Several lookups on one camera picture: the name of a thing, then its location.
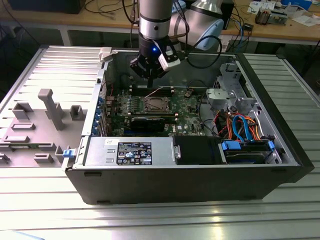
cpu socket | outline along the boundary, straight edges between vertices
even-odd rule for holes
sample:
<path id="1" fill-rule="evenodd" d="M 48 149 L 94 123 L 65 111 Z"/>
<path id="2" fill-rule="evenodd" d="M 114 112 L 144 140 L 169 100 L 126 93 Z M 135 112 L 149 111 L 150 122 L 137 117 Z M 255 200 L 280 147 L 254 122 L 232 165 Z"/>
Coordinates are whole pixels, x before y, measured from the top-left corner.
<path id="1" fill-rule="evenodd" d="M 151 113 L 170 112 L 169 99 L 167 97 L 146 97 L 144 99 L 144 111 Z"/>

motherboard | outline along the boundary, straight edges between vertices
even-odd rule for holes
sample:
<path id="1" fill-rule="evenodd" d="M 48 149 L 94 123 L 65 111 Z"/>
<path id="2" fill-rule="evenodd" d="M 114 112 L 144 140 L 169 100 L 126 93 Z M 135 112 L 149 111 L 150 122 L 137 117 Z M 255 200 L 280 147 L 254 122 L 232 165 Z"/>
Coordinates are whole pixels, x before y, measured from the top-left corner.
<path id="1" fill-rule="evenodd" d="M 99 136 L 204 136 L 199 95 L 186 89 L 127 89 L 104 101 Z"/>

power cable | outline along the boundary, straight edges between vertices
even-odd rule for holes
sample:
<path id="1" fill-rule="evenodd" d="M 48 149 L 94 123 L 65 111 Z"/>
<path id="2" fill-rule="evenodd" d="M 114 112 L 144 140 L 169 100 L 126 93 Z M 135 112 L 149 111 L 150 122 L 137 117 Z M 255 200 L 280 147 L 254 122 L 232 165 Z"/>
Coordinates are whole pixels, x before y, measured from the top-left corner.
<path id="1" fill-rule="evenodd" d="M 214 59 L 214 61 L 213 61 L 212 63 L 210 63 L 209 65 L 207 65 L 207 66 L 197 66 L 197 65 L 194 65 L 194 64 L 191 63 L 190 60 L 189 60 L 189 57 L 188 57 L 189 54 L 191 53 L 192 50 L 196 49 L 196 47 L 197 47 L 197 45 L 198 45 L 199 43 L 201 43 L 203 40 L 209 39 L 209 38 L 216 39 L 216 40 L 219 42 L 220 50 L 219 50 L 218 55 L 216 56 L 216 58 Z M 221 40 L 220 40 L 217 36 L 208 35 L 208 36 L 204 36 L 204 37 L 202 37 L 201 39 L 199 39 L 199 40 L 195 43 L 195 45 L 192 46 L 192 49 L 186 54 L 186 57 L 187 57 L 187 58 L 186 58 L 186 61 L 190 64 L 190 66 L 192 66 L 192 67 L 194 67 L 194 68 L 196 68 L 196 69 L 207 69 L 207 68 L 211 67 L 213 64 L 216 63 L 216 61 L 217 61 L 218 58 L 220 57 L 221 53 L 222 53 L 222 42 L 221 42 Z"/>
<path id="2" fill-rule="evenodd" d="M 25 32 L 36 42 L 36 44 L 37 44 L 38 46 L 40 46 L 40 43 L 34 38 L 34 36 L 32 36 L 32 35 L 30 34 L 30 32 L 29 32 L 24 26 L 22 26 L 22 24 L 11 14 L 11 12 L 8 10 L 7 6 L 5 5 L 4 0 L 1 0 L 1 1 L 2 1 L 2 5 L 3 5 L 4 9 L 5 9 L 6 12 L 11 16 L 11 18 L 12 18 L 13 20 L 15 20 L 16 23 L 19 24 L 20 27 L 25 30 Z"/>

blue latch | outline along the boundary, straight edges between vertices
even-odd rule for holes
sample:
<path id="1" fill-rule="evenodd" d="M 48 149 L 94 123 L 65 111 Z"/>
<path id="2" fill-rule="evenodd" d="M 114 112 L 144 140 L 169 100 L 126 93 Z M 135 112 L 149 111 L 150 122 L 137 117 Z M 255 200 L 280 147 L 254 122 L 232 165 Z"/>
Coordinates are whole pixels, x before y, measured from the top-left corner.
<path id="1" fill-rule="evenodd" d="M 62 154 L 64 158 L 74 158 L 76 155 L 77 155 L 76 148 L 64 150 Z"/>
<path id="2" fill-rule="evenodd" d="M 224 141 L 221 145 L 223 150 L 241 150 L 241 145 L 237 141 Z"/>
<path id="3" fill-rule="evenodd" d="M 271 150 L 275 149 L 275 144 L 272 141 L 268 141 L 268 144 Z"/>

table leg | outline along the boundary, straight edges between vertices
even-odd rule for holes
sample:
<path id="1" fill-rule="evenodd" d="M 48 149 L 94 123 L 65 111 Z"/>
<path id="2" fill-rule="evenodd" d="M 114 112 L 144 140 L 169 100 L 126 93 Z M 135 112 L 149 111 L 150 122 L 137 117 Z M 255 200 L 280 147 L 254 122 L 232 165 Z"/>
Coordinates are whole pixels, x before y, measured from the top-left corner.
<path id="1" fill-rule="evenodd" d="M 16 33 L 14 31 L 15 27 L 14 26 L 1 26 L 4 31 L 12 38 L 14 39 L 16 37 Z"/>
<path id="2" fill-rule="evenodd" d="M 66 27 L 59 29 L 64 46 L 72 46 L 72 40 Z"/>
<path id="3" fill-rule="evenodd" d="M 233 38 L 233 35 L 220 35 L 219 38 L 221 39 L 221 43 L 222 43 L 222 52 L 225 53 L 229 45 L 229 42 Z"/>

